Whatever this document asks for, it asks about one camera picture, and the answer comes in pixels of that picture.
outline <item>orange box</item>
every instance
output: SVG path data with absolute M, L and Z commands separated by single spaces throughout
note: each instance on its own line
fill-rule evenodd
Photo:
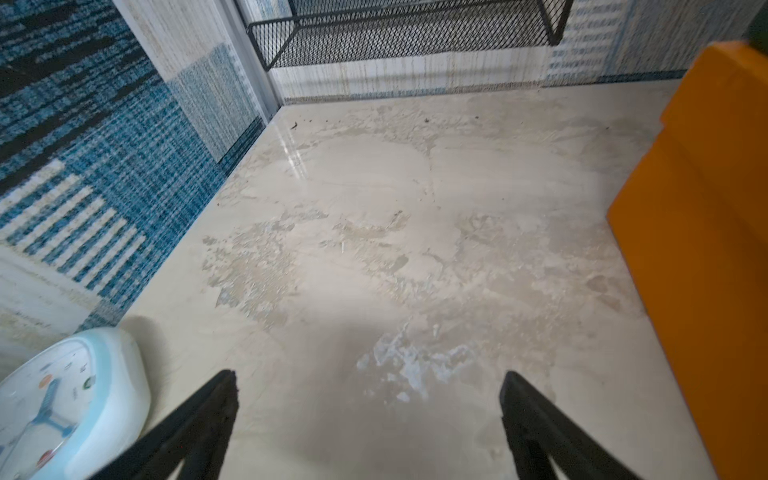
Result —
M 708 47 L 608 211 L 718 475 L 768 478 L 768 58 Z

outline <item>white clock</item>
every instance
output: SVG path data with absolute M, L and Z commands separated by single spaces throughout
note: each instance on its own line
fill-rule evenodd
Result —
M 77 333 L 0 382 L 0 480 L 83 480 L 139 436 L 150 394 L 134 339 Z

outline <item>dirty floor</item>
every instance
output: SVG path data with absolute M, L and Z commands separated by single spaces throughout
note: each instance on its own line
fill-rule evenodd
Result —
M 605 222 L 677 82 L 286 107 L 122 326 L 223 478 L 515 478 L 518 370 L 647 479 L 715 478 Z

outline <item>clock face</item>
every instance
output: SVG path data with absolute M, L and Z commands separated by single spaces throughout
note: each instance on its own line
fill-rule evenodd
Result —
M 85 417 L 97 381 L 87 346 L 64 341 L 0 383 L 0 480 L 25 480 Z

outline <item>wire basket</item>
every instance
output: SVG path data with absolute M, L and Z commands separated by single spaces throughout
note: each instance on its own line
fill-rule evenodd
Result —
M 289 0 L 247 26 L 265 71 L 445 51 L 557 45 L 573 0 Z

